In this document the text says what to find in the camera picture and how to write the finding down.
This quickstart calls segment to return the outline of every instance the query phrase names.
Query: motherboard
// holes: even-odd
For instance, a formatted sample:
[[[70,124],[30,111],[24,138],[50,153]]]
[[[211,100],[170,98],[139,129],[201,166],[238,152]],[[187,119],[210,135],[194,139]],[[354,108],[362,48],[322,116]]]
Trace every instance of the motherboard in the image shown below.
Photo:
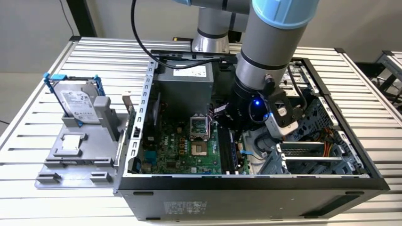
[[[222,174],[218,128],[218,122],[210,123],[207,121],[207,124],[203,124],[202,119],[195,119],[190,123],[163,121],[158,145],[145,152],[142,172],[153,174]],[[201,138],[194,139],[190,136],[194,131],[197,133],[209,131],[210,138],[207,141]],[[249,174],[246,158],[242,158],[242,166],[238,172]]]

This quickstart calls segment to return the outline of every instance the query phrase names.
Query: white label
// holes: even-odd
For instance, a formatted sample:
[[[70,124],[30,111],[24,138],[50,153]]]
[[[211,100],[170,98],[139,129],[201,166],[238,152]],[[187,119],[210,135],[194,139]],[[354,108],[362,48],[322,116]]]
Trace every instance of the white label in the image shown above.
[[[290,76],[289,76],[289,74],[285,74],[285,75],[284,75],[284,77],[282,77],[282,81],[284,81],[284,80],[290,80]]]
[[[166,214],[205,214],[207,202],[163,202]]]
[[[74,117],[83,123],[99,123],[89,94],[70,90],[62,90],[61,93]]]
[[[187,69],[175,69],[174,76],[207,77],[207,67],[205,65],[201,65]]]
[[[281,107],[281,108],[278,109],[278,113],[280,113],[281,116],[286,115],[286,114],[288,114],[286,108],[285,108],[285,107]]]

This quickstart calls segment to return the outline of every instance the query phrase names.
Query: slotted metal table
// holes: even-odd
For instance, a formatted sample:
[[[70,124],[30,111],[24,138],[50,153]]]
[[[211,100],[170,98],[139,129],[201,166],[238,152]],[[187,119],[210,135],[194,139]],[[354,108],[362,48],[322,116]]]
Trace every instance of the slotted metal table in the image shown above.
[[[146,41],[149,49],[190,51],[186,41]],[[231,45],[238,53],[241,44]],[[345,53],[300,47],[310,59],[348,122],[386,178],[390,192],[329,220],[194,221],[166,225],[402,225],[402,116]],[[138,106],[149,56],[133,40],[82,38],[69,42],[50,73],[98,74],[113,108],[125,112],[121,94]],[[0,225],[135,224],[137,218],[113,189],[38,190],[35,178],[63,126],[62,108],[40,83],[0,138]]]

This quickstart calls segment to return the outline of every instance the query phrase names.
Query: cable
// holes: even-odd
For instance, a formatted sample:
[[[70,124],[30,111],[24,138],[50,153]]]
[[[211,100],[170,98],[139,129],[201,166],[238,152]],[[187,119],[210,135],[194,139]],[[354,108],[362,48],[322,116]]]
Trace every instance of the cable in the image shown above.
[[[270,150],[265,150],[262,149],[260,146],[258,146],[258,142],[262,138],[268,137],[276,144],[278,144],[281,142],[281,140],[273,138],[272,134],[270,134],[270,131],[268,130],[266,132],[264,132],[262,134],[260,134],[256,139],[254,139],[254,149],[258,150],[261,153],[262,152],[270,152]]]
[[[0,122],[3,122],[4,124],[7,124],[7,125],[10,125],[11,123],[10,122],[6,122],[6,121],[3,121],[3,120],[0,120]]]
[[[249,156],[254,157],[260,161],[264,161],[264,159],[258,158],[254,154],[249,154]]]
[[[165,62],[162,62],[157,56],[154,56],[150,51],[147,50],[146,46],[143,45],[143,42],[141,41],[139,39],[139,36],[138,36],[138,30],[137,30],[137,25],[135,25],[135,8],[137,8],[137,0],[133,0],[131,2],[131,28],[133,28],[133,33],[134,33],[134,36],[137,38],[137,41],[138,41],[138,44],[139,46],[142,47],[142,49],[145,50],[146,54],[153,58],[153,60],[155,60],[161,65],[171,68],[171,69],[187,69],[187,68],[193,68],[193,67],[197,67],[199,65],[205,65],[210,62],[219,62],[221,59],[219,58],[215,58],[215,59],[210,59],[210,60],[203,60],[203,61],[199,61],[198,63],[195,64],[191,64],[191,65],[187,65],[187,66],[174,66],[174,65],[169,65],[166,64]]]
[[[305,111],[306,108],[308,108],[308,101],[306,101],[306,98],[305,98],[305,96],[302,94],[302,91],[301,91],[300,87],[297,86],[297,81],[296,81],[296,78],[294,78],[294,74],[293,74],[293,72],[290,70],[290,66],[288,66],[288,73],[289,73],[289,77],[290,77],[292,83],[294,84],[297,93],[298,93],[300,97],[302,98],[302,101],[304,101],[302,109]]]
[[[73,36],[74,36],[74,29],[73,29],[73,27],[71,27],[70,21],[69,21],[67,16],[66,16],[66,11],[65,11],[63,2],[62,2],[62,0],[59,0],[59,2],[61,2],[61,5],[62,5],[62,10],[63,10],[65,18],[66,18],[67,24],[69,24],[69,26],[70,26],[71,34],[73,34]]]
[[[325,157],[328,155],[328,143],[325,142],[325,152],[322,154],[322,157]]]
[[[330,151],[332,151],[332,149],[333,149],[333,145],[334,145],[334,144],[332,144],[332,146],[329,147],[328,157],[329,157]]]

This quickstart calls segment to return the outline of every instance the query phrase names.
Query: gray wall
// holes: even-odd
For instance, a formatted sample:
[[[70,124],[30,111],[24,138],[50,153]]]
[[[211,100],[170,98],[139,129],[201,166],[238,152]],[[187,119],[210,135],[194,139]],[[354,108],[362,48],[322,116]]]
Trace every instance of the gray wall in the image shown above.
[[[87,1],[99,35],[133,39],[131,0]],[[344,47],[354,60],[373,61],[381,50],[402,50],[400,12],[402,0],[321,0],[301,45]],[[197,18],[197,7],[173,0],[138,0],[137,24],[143,39],[194,37]],[[0,72],[47,71],[70,36],[58,0],[0,0]]]
[[[131,0],[87,0],[94,24],[107,38],[134,39],[130,22]],[[198,8],[173,0],[138,0],[137,29],[142,39],[193,38]]]
[[[70,37],[59,0],[0,0],[0,72],[46,72]]]

